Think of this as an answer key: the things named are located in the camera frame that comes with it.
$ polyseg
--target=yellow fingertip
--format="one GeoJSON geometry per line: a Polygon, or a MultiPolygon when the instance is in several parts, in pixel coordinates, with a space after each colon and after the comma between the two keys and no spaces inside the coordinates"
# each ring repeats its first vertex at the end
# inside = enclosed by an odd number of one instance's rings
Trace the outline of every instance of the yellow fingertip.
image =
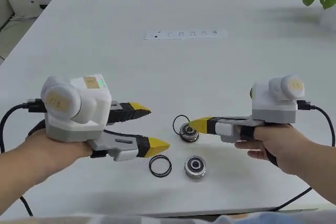
{"type": "Polygon", "coordinates": [[[200,118],[189,122],[189,126],[200,133],[207,132],[207,121],[212,117],[200,118]]]}
{"type": "Polygon", "coordinates": [[[150,148],[144,157],[155,156],[158,153],[164,152],[170,147],[169,143],[166,143],[157,138],[149,137],[148,141],[149,141],[150,148]]]}
{"type": "Polygon", "coordinates": [[[129,102],[129,104],[134,108],[134,110],[147,110],[151,111],[150,109],[146,108],[145,106],[142,106],[141,104],[138,104],[137,102],[129,102]]]}

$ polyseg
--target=hand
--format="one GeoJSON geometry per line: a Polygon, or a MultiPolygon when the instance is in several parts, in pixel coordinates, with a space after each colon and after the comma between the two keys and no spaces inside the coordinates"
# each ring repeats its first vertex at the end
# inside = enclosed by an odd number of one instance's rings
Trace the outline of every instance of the hand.
{"type": "Polygon", "coordinates": [[[87,143],[54,141],[47,136],[45,129],[34,132],[17,151],[27,161],[31,161],[40,173],[37,184],[70,166],[77,159],[92,154],[92,148],[87,143]]]}
{"type": "Polygon", "coordinates": [[[255,128],[254,139],[239,141],[235,146],[250,150],[248,156],[268,160],[265,148],[276,158],[279,168],[287,174],[296,174],[300,157],[312,142],[294,127],[281,124],[277,126],[259,126],[255,128]]]}

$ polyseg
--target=wrist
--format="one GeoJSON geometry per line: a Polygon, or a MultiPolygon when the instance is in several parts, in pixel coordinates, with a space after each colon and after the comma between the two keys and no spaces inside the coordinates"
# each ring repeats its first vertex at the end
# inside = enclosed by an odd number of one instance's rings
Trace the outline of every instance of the wrist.
{"type": "Polygon", "coordinates": [[[295,175],[304,180],[305,174],[312,168],[312,162],[316,159],[321,147],[322,145],[312,141],[306,141],[302,145],[294,165],[295,175]]]}
{"type": "Polygon", "coordinates": [[[47,160],[40,158],[40,155],[31,148],[20,145],[13,152],[17,155],[18,160],[23,161],[22,166],[25,168],[27,181],[31,186],[40,184],[50,176],[47,160]]]}

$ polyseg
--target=white table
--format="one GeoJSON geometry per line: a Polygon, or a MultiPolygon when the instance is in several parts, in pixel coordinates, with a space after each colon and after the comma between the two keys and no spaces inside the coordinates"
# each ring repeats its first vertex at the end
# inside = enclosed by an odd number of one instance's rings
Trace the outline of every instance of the white table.
{"type": "MultiPolygon", "coordinates": [[[[1,65],[1,106],[38,98],[50,75],[74,78],[102,73],[113,98],[152,109],[140,120],[113,130],[168,141],[173,170],[167,178],[148,171],[148,159],[76,162],[25,196],[37,216],[96,212],[177,216],[263,210],[281,205],[307,188],[268,162],[202,135],[195,144],[172,131],[178,114],[249,115],[254,81],[297,73],[307,99],[336,120],[335,35],[317,24],[319,5],[301,0],[53,0],[1,65]],[[144,40],[157,29],[225,28],[225,39],[144,40]],[[190,180],[184,161],[193,154],[207,175],[190,180]]],[[[13,148],[42,115],[19,111],[5,127],[13,148]]],[[[298,129],[322,144],[330,132],[318,112],[299,112],[298,129]]],[[[311,192],[287,209],[328,202],[311,192]]],[[[20,202],[3,218],[26,216],[20,202]]]]}

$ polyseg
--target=power strip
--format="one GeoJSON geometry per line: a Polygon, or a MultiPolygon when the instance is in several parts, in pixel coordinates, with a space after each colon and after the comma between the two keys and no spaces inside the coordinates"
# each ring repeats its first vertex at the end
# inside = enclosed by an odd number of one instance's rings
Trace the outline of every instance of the power strip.
{"type": "Polygon", "coordinates": [[[225,38],[227,36],[224,30],[162,30],[148,31],[145,39],[161,40],[161,39],[200,39],[200,38],[225,38]]]}

